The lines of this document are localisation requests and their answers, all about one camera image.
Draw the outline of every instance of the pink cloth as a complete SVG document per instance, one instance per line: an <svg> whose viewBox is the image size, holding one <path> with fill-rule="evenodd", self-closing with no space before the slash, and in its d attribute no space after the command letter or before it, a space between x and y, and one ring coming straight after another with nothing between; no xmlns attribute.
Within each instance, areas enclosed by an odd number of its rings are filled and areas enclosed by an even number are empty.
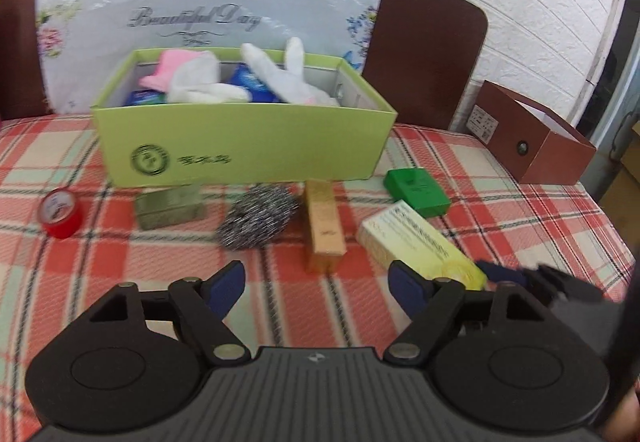
<svg viewBox="0 0 640 442"><path fill-rule="evenodd" d="M147 75L139 80L139 85L143 88L157 89L158 91L169 91L169 83L174 76L175 70L188 60L198 57L203 52L174 48L165 50L160 54L160 61L153 75Z"/></svg>

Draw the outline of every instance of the pink flower print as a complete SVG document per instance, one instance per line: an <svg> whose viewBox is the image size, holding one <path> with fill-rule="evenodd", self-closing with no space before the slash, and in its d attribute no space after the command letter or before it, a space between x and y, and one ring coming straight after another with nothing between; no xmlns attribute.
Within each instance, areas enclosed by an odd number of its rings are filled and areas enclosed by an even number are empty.
<svg viewBox="0 0 640 442"><path fill-rule="evenodd" d="M38 29L38 50L41 55L56 57L62 51L62 34L57 28L40 27Z"/></svg>

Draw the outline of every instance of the blue package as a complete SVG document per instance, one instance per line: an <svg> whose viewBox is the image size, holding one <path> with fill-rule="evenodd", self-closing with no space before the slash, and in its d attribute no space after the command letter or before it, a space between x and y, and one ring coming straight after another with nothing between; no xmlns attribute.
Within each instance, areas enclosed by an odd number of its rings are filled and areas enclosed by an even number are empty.
<svg viewBox="0 0 640 442"><path fill-rule="evenodd" d="M251 102L279 102L276 94L263 84L244 62L238 64L227 84L246 89L251 93Z"/></svg>
<svg viewBox="0 0 640 442"><path fill-rule="evenodd" d="M162 91L155 89L138 89L129 93L125 106L143 106L146 104L164 104L166 95Z"/></svg>

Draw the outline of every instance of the green cardboard box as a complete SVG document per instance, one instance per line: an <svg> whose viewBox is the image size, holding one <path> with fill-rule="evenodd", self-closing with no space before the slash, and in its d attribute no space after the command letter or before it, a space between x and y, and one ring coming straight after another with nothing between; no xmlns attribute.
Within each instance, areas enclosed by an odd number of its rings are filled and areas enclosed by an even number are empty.
<svg viewBox="0 0 640 442"><path fill-rule="evenodd" d="M211 50L228 78L238 48ZM396 120L395 110L349 63L306 54L305 79L340 107L294 104L158 104L122 107L152 73L162 48L137 50L98 96L92 115L115 186L194 182L253 184L369 178ZM268 50L277 63L283 52Z"/></svg>
<svg viewBox="0 0 640 442"><path fill-rule="evenodd" d="M395 202L404 200L423 218L442 216L451 205L442 187L422 168L391 169L383 184Z"/></svg>

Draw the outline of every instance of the blue flower print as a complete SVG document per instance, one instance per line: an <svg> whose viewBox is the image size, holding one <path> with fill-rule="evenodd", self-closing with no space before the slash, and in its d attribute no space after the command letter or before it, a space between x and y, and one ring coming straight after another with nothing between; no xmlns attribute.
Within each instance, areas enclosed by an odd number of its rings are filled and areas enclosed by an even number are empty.
<svg viewBox="0 0 640 442"><path fill-rule="evenodd" d="M363 59L367 57L377 15L378 10L373 6L369 6L359 16L347 18L347 31L351 37L351 42L359 48L358 55Z"/></svg>
<svg viewBox="0 0 640 442"><path fill-rule="evenodd" d="M350 50L342 56L342 59L346 60L351 65L351 68L356 71L361 69L363 65L362 62L353 62L353 52L351 52Z"/></svg>

